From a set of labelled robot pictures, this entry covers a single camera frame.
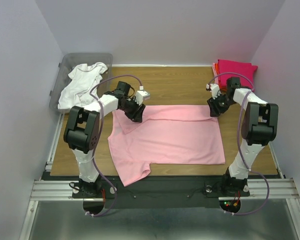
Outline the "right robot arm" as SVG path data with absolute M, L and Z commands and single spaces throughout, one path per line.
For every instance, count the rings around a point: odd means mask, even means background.
M 251 88 L 241 84 L 240 78 L 240 74 L 233 73 L 226 81 L 225 91 L 213 81 L 206 85 L 211 93 L 207 100 L 211 117 L 219 117 L 234 104 L 240 105 L 236 133 L 238 153 L 220 182 L 220 190 L 225 195 L 249 191 L 248 176 L 254 161 L 277 136 L 279 106 L 260 99 Z

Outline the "light pink t-shirt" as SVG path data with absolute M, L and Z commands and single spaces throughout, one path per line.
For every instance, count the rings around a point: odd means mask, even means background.
M 219 122 L 208 105 L 149 105 L 142 122 L 122 110 L 112 113 L 108 145 L 122 184 L 127 187 L 151 173 L 151 164 L 223 165 Z

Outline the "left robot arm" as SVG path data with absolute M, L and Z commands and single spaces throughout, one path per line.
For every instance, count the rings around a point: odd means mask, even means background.
M 119 81 L 114 90 L 105 92 L 102 97 L 94 95 L 95 102 L 70 109 L 63 140 L 72 150 L 79 169 L 78 183 L 69 185 L 77 198 L 94 198 L 101 193 L 102 174 L 94 158 L 105 116 L 121 110 L 132 122 L 143 121 L 144 101 L 150 94 L 142 84 L 132 95 L 129 94 L 131 89 L 130 84 Z

